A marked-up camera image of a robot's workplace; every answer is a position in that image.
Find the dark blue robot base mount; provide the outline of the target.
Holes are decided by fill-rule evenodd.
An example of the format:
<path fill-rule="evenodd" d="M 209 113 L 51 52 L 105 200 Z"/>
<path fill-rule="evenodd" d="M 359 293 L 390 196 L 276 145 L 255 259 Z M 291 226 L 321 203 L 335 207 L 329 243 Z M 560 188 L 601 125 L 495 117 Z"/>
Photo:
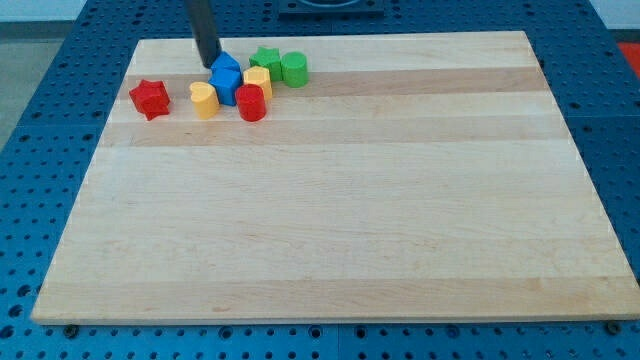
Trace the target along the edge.
<path fill-rule="evenodd" d="M 276 0 L 278 17 L 303 15 L 380 15 L 384 0 Z"/>

